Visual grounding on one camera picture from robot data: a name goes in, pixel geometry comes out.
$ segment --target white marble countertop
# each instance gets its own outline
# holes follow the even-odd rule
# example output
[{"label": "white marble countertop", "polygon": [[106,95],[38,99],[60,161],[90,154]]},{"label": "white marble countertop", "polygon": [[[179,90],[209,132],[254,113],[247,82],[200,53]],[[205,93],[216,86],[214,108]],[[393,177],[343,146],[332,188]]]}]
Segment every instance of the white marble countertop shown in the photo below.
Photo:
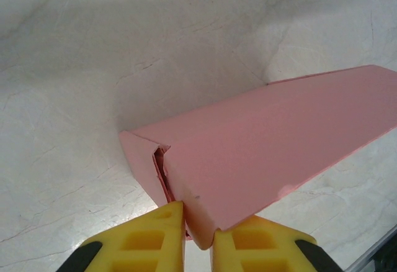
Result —
[{"label": "white marble countertop", "polygon": [[[55,271],[155,208],[121,130],[268,81],[397,70],[397,0],[0,0],[1,271]],[[261,212],[347,268],[397,223],[397,131]],[[186,246],[186,271],[209,254]]]}]

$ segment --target pink foam board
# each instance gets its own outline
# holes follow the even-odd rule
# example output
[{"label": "pink foam board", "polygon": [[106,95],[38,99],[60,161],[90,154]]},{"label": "pink foam board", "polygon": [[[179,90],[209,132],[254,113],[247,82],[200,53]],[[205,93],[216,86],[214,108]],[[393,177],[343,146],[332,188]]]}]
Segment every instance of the pink foam board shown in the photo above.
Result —
[{"label": "pink foam board", "polygon": [[159,205],[181,200],[200,248],[397,126],[397,73],[362,66],[272,83],[120,133]]}]

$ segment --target black rubber grip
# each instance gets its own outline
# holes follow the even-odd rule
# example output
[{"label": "black rubber grip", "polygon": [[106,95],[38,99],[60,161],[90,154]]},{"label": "black rubber grip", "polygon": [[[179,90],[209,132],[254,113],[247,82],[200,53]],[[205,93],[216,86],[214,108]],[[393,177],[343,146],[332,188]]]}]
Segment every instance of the black rubber grip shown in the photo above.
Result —
[{"label": "black rubber grip", "polygon": [[101,248],[98,241],[77,248],[56,272],[84,272]]},{"label": "black rubber grip", "polygon": [[297,240],[295,243],[317,272],[343,272],[320,246],[305,240]]}]

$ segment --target marble surface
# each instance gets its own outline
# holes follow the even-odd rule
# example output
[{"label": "marble surface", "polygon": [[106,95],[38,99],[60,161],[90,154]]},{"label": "marble surface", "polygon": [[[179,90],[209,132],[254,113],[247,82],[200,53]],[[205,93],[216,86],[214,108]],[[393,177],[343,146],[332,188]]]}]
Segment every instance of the marble surface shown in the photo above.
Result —
[{"label": "marble surface", "polygon": [[[294,76],[397,70],[397,0],[0,0],[1,271],[155,208],[117,134]],[[261,212],[347,268],[397,221],[397,131]],[[186,271],[209,271],[188,242]]]}]

